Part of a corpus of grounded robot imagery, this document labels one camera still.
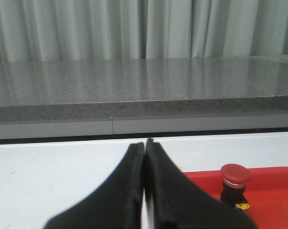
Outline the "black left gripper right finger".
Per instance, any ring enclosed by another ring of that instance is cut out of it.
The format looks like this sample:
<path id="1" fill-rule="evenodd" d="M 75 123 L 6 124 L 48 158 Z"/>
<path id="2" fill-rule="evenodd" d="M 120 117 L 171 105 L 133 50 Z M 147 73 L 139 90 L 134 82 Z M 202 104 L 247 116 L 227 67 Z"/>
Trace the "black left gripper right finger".
<path id="1" fill-rule="evenodd" d="M 246 214 L 215 200 L 179 170 L 161 144 L 148 138 L 145 199 L 154 229 L 255 229 Z"/>

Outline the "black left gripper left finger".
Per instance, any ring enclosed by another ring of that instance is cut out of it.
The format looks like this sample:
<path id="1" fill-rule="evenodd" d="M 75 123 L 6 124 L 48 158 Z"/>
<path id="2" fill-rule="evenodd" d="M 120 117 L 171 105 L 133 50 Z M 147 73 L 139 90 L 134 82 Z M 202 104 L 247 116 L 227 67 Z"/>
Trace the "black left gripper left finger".
<path id="1" fill-rule="evenodd" d="M 46 229 L 139 229 L 144 144 L 130 144 L 121 162 L 89 196 L 51 218 Z"/>

